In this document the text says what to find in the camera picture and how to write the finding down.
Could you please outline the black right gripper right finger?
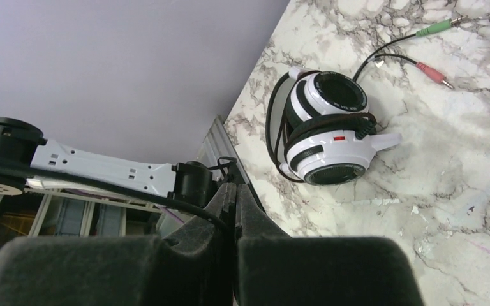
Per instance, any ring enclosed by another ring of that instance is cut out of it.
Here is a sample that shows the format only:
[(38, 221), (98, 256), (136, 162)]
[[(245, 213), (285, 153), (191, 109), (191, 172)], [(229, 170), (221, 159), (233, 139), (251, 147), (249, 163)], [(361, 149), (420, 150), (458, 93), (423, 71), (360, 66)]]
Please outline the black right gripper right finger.
[(291, 237), (236, 193), (239, 305), (423, 305), (403, 250), (385, 237)]

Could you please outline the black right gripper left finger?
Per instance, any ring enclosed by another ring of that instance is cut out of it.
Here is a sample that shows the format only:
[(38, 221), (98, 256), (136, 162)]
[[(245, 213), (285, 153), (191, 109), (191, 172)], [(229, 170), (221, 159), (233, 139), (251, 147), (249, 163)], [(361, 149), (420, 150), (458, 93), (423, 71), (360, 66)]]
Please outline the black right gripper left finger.
[(16, 238), (0, 305), (231, 305), (231, 239), (199, 217), (166, 238)]

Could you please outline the white black gaming headset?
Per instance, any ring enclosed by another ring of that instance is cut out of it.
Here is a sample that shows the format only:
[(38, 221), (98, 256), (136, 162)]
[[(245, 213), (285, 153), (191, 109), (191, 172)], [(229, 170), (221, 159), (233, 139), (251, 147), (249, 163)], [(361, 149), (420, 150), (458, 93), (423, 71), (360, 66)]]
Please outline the white black gaming headset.
[(399, 133), (377, 133), (362, 87), (334, 71), (291, 67), (275, 84), (265, 119), (279, 174), (312, 186), (357, 180), (379, 151), (402, 142)]

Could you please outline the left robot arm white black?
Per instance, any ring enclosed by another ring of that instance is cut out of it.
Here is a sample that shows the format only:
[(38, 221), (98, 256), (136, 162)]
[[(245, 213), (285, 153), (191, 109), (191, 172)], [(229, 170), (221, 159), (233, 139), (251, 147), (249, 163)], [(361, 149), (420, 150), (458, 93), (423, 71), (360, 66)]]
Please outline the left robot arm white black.
[(81, 151), (46, 139), (37, 127), (0, 117), (0, 195), (33, 189), (77, 189), (174, 209), (204, 208), (215, 193), (202, 163), (138, 163)]

